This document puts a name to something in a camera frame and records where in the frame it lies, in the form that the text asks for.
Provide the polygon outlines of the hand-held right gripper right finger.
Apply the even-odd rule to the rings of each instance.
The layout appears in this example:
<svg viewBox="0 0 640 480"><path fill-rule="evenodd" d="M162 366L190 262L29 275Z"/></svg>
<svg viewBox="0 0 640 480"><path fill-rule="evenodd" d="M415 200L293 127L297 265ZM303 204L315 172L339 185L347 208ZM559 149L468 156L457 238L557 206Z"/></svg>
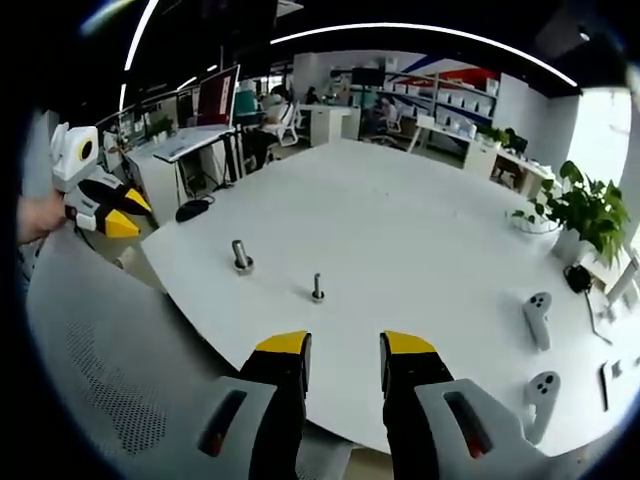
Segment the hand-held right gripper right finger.
<svg viewBox="0 0 640 480"><path fill-rule="evenodd" d="M397 479L544 479L552 460L519 418L470 379L456 379L426 340L380 335L383 423Z"/></svg>

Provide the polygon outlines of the person's left hand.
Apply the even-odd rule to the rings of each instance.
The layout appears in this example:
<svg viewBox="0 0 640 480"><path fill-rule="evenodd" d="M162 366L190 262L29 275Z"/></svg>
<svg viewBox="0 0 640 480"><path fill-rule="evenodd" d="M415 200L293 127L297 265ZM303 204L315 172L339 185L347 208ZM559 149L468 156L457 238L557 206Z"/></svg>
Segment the person's left hand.
<svg viewBox="0 0 640 480"><path fill-rule="evenodd" d="M48 236L66 222L64 197L51 190L43 197L20 196L17 202L17 244L25 245Z"/></svg>

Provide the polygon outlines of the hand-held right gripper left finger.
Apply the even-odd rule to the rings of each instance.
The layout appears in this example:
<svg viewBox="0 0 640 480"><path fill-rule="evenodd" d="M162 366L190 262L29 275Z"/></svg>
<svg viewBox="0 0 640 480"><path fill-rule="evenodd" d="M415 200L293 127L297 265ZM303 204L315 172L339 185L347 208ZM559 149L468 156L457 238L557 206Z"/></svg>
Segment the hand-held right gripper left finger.
<svg viewBox="0 0 640 480"><path fill-rule="evenodd" d="M236 376L186 389L171 440L171 479L295 479L306 422L312 335L260 342Z"/></svg>

